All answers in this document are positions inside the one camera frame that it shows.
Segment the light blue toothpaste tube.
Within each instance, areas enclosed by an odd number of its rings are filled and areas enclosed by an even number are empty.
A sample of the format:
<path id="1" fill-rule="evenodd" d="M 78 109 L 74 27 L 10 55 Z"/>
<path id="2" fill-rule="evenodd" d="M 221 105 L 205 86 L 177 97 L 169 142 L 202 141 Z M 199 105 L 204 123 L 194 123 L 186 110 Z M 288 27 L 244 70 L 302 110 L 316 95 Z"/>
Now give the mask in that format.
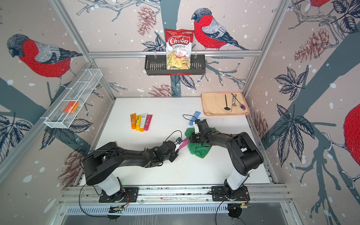
<path id="1" fill-rule="evenodd" d="M 195 113 L 193 114 L 192 118 L 190 119 L 189 125 L 193 126 L 195 120 L 198 119 L 198 117 L 200 116 L 201 112 L 199 111 L 195 111 Z"/>

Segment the light pink toothpaste tube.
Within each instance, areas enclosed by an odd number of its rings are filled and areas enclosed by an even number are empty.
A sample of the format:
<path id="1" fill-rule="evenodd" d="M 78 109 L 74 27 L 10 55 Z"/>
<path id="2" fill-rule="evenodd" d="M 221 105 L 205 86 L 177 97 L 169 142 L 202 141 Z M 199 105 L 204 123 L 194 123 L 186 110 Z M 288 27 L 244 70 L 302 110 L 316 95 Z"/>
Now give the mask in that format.
<path id="1" fill-rule="evenodd" d="M 184 147 L 186 147 L 189 144 L 189 139 L 185 138 L 182 142 L 182 144 L 180 145 L 180 147 L 178 148 L 178 150 L 183 149 Z"/>

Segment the green microfibre cloth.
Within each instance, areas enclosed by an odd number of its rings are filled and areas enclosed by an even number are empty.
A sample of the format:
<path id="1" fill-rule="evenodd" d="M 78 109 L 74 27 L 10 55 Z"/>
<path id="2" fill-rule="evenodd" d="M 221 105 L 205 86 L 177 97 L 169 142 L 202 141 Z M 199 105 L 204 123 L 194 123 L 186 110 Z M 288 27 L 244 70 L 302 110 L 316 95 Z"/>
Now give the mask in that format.
<path id="1" fill-rule="evenodd" d="M 191 134 L 195 132 L 195 129 L 193 127 L 189 127 L 186 132 L 185 136 L 190 139 Z M 192 155 L 195 155 L 199 158 L 205 158 L 209 151 L 211 150 L 211 146 L 207 144 L 201 144 L 201 143 L 188 143 L 188 149 Z"/>

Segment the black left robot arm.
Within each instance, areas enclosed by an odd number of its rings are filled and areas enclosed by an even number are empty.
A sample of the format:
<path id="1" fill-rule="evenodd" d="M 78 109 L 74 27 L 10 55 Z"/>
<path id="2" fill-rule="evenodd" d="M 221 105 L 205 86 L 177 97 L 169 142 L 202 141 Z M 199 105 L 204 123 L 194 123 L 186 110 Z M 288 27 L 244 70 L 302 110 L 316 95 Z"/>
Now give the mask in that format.
<path id="1" fill-rule="evenodd" d="M 113 175 L 118 167 L 153 168 L 163 165 L 167 160 L 173 162 L 183 140 L 179 137 L 174 142 L 165 141 L 161 146 L 155 146 L 143 151 L 126 150 L 109 142 L 85 156 L 82 166 L 86 185 L 99 186 L 108 196 L 123 191 L 120 179 Z"/>

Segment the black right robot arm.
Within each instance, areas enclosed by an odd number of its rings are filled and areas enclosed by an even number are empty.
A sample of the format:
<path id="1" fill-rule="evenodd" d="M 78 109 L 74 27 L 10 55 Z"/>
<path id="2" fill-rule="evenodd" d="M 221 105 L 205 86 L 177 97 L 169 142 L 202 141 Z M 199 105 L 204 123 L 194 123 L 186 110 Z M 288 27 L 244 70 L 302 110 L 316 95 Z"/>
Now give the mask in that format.
<path id="1" fill-rule="evenodd" d="M 204 146 L 219 146 L 227 149 L 233 170 L 224 182 L 224 188 L 229 191 L 237 191 L 250 176 L 250 172 L 257 169 L 263 163 L 263 156 L 250 138 L 249 134 L 225 134 L 212 130 L 206 121 L 196 119 L 195 132 L 190 136 L 191 143 L 199 143 Z"/>

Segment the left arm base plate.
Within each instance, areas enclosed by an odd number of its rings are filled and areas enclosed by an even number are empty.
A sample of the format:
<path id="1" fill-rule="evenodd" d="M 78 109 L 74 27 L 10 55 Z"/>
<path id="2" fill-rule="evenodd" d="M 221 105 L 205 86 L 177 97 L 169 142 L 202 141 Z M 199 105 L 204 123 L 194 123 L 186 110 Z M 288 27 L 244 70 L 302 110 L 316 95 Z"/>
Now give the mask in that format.
<path id="1" fill-rule="evenodd" d="M 138 187 L 123 187 L 119 192 L 109 196 L 104 190 L 99 198 L 100 203 L 135 203 L 137 201 Z"/>

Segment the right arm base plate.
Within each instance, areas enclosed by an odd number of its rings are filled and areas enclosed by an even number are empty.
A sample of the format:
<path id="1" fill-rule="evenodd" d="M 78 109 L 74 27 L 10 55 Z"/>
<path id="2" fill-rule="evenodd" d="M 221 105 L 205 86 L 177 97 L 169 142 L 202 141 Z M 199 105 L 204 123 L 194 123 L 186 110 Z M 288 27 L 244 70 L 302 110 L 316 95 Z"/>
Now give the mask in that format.
<path id="1" fill-rule="evenodd" d="M 222 201 L 245 201 L 250 200 L 248 188 L 244 185 L 237 190 L 232 190 L 228 186 L 212 186 L 211 187 L 212 200 L 214 202 Z"/>

